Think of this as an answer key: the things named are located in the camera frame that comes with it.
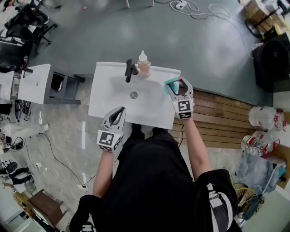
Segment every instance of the bathroom sink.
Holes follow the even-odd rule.
[[[104,117],[114,108],[126,108],[126,122],[171,129],[175,110],[164,82],[180,76],[179,70],[151,66],[151,76],[132,75],[125,81],[126,63],[97,62],[89,115]]]

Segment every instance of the power strip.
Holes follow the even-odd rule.
[[[179,3],[175,6],[176,9],[182,10],[187,5],[187,2],[184,0],[179,0]]]

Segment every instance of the forearm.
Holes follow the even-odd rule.
[[[187,147],[191,170],[195,180],[207,171],[212,170],[209,162],[208,151],[192,119],[184,119]]]
[[[92,191],[92,194],[97,197],[101,198],[111,184],[113,177],[113,159],[112,152],[103,151]]]

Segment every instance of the small sink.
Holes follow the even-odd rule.
[[[127,122],[171,129],[175,111],[164,91],[164,82],[179,77],[180,71],[151,66],[150,77],[132,75],[127,83],[125,70],[126,63],[97,62],[89,115],[104,117],[112,109],[124,106]]]

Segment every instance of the drain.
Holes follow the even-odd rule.
[[[130,93],[130,98],[131,99],[136,99],[137,97],[138,97],[138,93],[137,92],[133,91],[133,92]]]

